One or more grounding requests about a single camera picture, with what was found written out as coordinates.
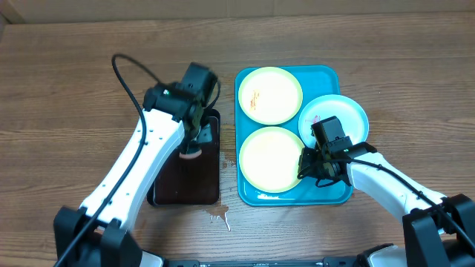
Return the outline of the light blue plate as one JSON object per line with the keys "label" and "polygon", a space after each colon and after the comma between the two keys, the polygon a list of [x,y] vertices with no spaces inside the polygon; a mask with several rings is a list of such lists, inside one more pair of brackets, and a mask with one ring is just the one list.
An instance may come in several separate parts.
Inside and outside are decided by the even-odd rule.
{"label": "light blue plate", "polygon": [[307,147],[313,148],[316,143],[311,134],[311,125],[331,116],[339,119],[345,134],[353,144],[367,140],[370,124],[363,107],[349,97],[330,94],[317,97],[301,111],[298,132]]}

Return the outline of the black water tray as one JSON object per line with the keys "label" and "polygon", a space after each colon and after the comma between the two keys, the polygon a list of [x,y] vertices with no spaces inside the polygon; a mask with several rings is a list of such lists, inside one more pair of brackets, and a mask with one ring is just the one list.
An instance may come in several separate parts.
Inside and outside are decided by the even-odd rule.
{"label": "black water tray", "polygon": [[207,119],[212,141],[200,144],[202,154],[196,159],[179,158],[179,149],[171,154],[147,193],[149,205],[212,205],[218,201],[220,114],[213,109]]}

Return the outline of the yellow plate front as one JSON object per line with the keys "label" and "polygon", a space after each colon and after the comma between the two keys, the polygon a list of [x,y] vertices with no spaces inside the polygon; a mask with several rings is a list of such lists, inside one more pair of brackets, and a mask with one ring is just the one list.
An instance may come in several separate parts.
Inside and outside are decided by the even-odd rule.
{"label": "yellow plate front", "polygon": [[298,161],[304,144],[293,132],[281,127],[265,127],[251,133],[241,145],[240,170],[258,190],[282,193],[300,180]]}

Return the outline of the yellow plate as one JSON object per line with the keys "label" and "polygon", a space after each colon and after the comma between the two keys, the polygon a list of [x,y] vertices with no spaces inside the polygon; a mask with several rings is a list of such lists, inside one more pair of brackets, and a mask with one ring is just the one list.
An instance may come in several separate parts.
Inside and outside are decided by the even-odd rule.
{"label": "yellow plate", "polygon": [[260,67],[244,77],[237,98],[251,120],[262,125],[279,125],[300,110],[303,90],[289,71],[280,67]]}
{"label": "yellow plate", "polygon": [[241,145],[240,170],[258,190],[282,193],[300,180],[298,161],[304,144],[293,132],[281,127],[265,127],[251,133]]}

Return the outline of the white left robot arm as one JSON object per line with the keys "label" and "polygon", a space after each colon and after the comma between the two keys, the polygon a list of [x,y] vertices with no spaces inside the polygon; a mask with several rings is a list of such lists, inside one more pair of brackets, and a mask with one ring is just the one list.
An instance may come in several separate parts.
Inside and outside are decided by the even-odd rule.
{"label": "white left robot arm", "polygon": [[134,134],[100,185],[77,210],[53,221],[57,266],[164,266],[131,236],[143,200],[174,151],[196,154],[221,84],[156,84],[137,105]]}

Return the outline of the pink green sponge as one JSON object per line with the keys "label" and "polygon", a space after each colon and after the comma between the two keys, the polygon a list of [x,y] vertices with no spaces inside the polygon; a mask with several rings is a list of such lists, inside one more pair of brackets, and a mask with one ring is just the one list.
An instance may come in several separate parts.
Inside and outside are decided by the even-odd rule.
{"label": "pink green sponge", "polygon": [[189,159],[196,159],[202,154],[201,149],[197,149],[196,151],[188,151],[185,153],[179,152],[179,158],[189,160]]}

